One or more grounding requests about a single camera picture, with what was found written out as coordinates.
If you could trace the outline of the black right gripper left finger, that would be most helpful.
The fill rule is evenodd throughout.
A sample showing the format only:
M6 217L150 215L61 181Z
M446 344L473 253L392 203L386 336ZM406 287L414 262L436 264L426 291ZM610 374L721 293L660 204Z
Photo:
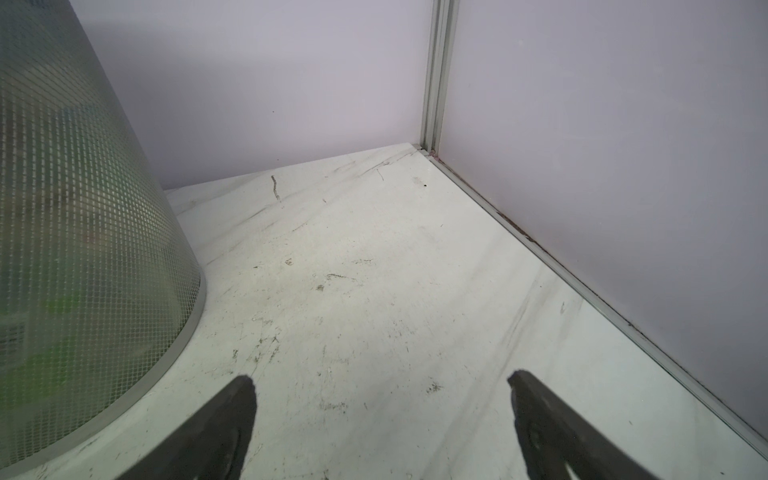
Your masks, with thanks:
M238 479L253 435L256 387L247 375L229 382L122 479Z

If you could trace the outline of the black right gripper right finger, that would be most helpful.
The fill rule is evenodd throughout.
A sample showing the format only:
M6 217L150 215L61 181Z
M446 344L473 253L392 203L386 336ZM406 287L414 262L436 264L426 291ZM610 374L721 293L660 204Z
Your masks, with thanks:
M518 443L530 479L652 479L535 375L509 378Z

